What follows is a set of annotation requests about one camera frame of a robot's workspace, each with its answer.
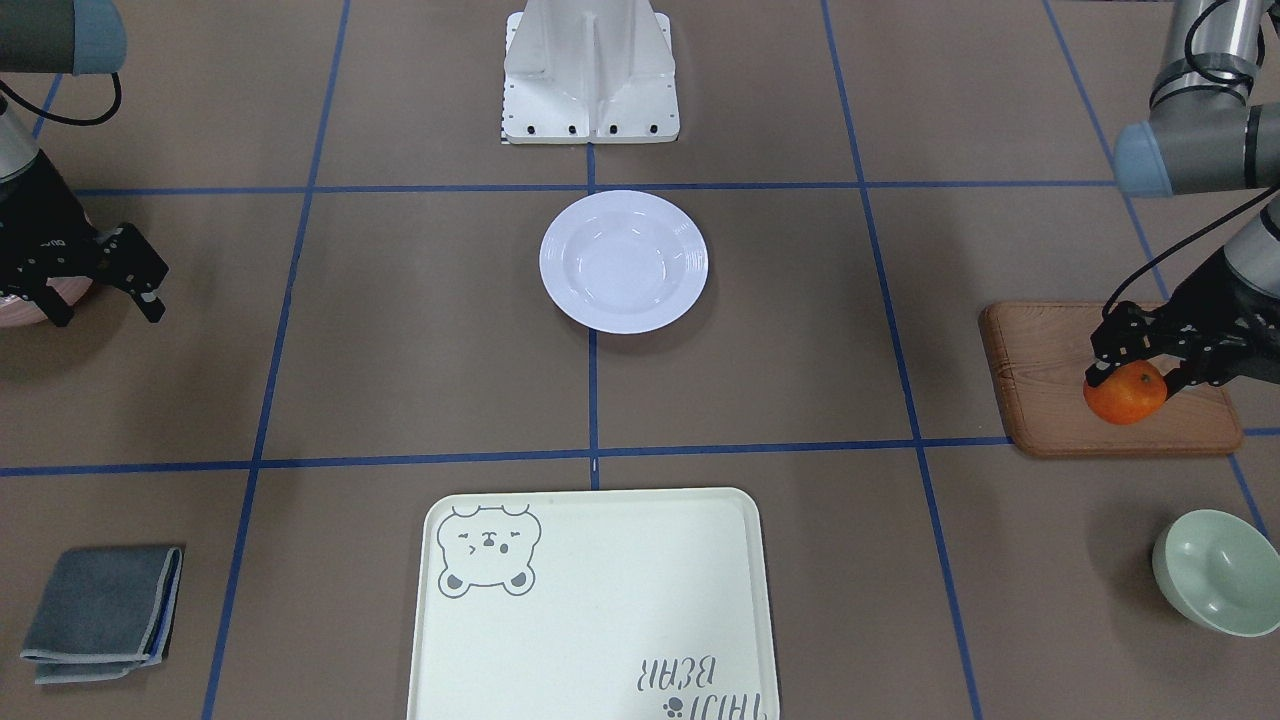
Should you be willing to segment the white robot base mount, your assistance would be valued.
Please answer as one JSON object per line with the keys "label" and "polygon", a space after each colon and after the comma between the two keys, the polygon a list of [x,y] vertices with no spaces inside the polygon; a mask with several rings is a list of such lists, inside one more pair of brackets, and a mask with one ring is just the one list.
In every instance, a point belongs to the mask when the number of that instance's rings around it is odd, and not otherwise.
{"label": "white robot base mount", "polygon": [[529,1],[507,17],[504,50],[506,143],[681,135],[671,20],[649,1]]}

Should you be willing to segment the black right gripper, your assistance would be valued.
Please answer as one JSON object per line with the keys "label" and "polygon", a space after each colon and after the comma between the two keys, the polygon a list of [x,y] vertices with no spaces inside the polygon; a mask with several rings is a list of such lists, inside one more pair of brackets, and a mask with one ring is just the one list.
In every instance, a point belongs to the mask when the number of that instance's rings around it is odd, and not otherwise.
{"label": "black right gripper", "polygon": [[159,288],[169,265],[131,223],[101,231],[87,218],[46,152],[3,183],[1,286],[4,295],[28,296],[55,325],[67,327],[74,309],[49,283],[86,277],[127,292],[148,323],[166,311]]}

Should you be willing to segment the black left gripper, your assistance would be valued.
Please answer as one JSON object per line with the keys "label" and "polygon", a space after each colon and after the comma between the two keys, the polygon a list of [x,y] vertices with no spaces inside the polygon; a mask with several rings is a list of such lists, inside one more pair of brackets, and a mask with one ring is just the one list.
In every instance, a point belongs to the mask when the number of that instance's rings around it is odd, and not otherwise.
{"label": "black left gripper", "polygon": [[1197,386],[1247,377],[1279,382],[1277,300],[1245,283],[1219,250],[1190,273],[1171,299],[1152,309],[1123,300],[1103,310],[1091,334],[1094,357],[1085,386],[1101,387],[1138,360],[1180,361],[1164,374],[1166,400]]}

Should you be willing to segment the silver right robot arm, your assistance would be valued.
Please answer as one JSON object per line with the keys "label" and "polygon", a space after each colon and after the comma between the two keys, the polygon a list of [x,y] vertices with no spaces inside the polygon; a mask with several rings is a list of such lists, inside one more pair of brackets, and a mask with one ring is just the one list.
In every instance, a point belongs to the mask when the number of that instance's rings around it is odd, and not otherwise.
{"label": "silver right robot arm", "polygon": [[166,309],[157,291],[169,265],[131,223],[110,231],[88,219],[49,155],[15,114],[74,127],[101,126],[118,114],[119,72],[128,38],[113,1],[4,1],[5,73],[109,76],[111,106],[93,118],[58,115],[3,86],[1,290],[35,310],[37,322],[70,323],[76,311],[55,281],[86,281],[127,295],[150,323]]}

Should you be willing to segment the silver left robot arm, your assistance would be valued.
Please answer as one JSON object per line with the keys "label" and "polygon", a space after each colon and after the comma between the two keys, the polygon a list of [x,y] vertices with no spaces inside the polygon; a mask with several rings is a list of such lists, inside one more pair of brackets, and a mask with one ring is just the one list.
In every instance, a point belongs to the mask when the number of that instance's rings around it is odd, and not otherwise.
{"label": "silver left robot arm", "polygon": [[1146,120],[1125,127],[1114,174],[1129,199],[1249,190],[1228,211],[1254,218],[1152,309],[1119,286],[1091,334],[1085,387],[1100,388],[1124,366],[1157,356],[1178,360],[1170,395],[1238,377],[1277,382],[1279,109],[1252,100],[1265,65],[1265,31],[1277,27],[1275,1],[1179,1]]}

